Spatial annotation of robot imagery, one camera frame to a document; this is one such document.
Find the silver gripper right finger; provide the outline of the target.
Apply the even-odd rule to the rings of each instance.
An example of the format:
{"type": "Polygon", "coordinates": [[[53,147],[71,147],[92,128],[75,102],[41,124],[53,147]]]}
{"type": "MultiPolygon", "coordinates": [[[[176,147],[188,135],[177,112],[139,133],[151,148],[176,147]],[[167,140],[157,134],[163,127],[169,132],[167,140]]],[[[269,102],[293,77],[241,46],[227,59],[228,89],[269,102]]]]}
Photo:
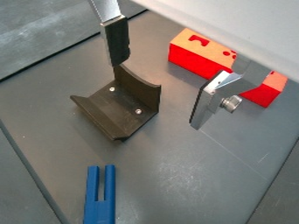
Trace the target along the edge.
{"type": "Polygon", "coordinates": [[[271,69],[239,55],[232,72],[219,71],[200,87],[193,104],[189,124],[197,130],[220,109],[232,113],[241,99],[239,94],[260,86],[271,69]]]}

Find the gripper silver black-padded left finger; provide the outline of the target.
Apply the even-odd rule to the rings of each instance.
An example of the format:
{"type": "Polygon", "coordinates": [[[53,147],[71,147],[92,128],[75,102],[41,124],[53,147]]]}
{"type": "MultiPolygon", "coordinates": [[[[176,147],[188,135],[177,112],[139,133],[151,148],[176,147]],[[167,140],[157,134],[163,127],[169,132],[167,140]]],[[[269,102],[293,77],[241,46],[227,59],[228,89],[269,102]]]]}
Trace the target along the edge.
{"type": "Polygon", "coordinates": [[[117,0],[88,0],[88,3],[99,20],[109,63],[115,67],[129,57],[127,17],[120,12],[117,0]]]}

